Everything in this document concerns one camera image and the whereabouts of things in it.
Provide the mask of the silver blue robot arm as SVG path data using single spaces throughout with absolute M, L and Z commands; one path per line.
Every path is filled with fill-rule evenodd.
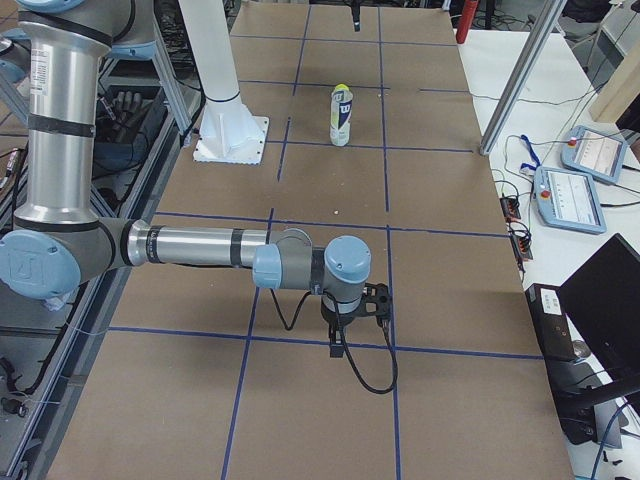
M 24 1 L 31 42 L 27 198 L 1 241 L 1 278 L 49 299 L 122 266 L 145 263 L 248 269 L 263 289 L 321 299 L 330 353 L 348 353 L 346 326 L 366 315 L 371 253 L 353 236 L 315 246 L 283 232 L 151 226 L 102 218 L 89 206 L 100 61 L 116 46 L 155 43 L 149 1 Z

